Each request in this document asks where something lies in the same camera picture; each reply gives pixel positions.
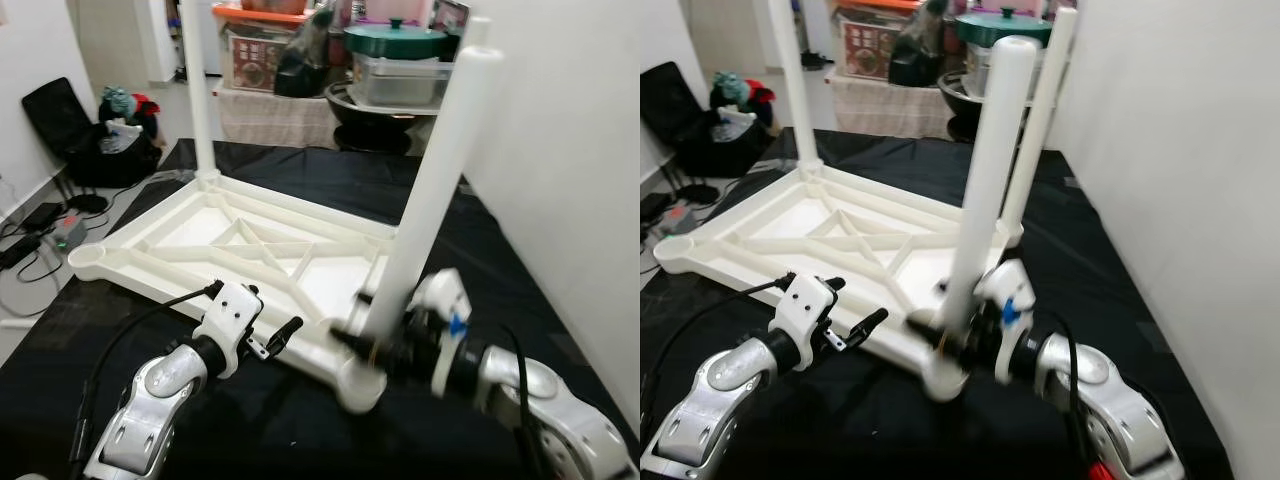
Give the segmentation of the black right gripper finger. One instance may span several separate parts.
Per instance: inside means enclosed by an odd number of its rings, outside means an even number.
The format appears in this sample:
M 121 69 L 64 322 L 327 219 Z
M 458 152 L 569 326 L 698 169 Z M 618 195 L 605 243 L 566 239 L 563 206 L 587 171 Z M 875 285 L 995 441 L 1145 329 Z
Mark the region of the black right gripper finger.
M 330 337 L 353 352 L 356 358 L 367 366 L 381 366 L 385 360 L 384 344 L 378 338 L 356 335 L 339 328 L 332 328 Z
M 905 326 L 919 335 L 932 349 L 941 353 L 957 353 L 959 337 L 945 326 L 934 326 L 928 323 L 931 315 L 924 317 L 908 316 Z

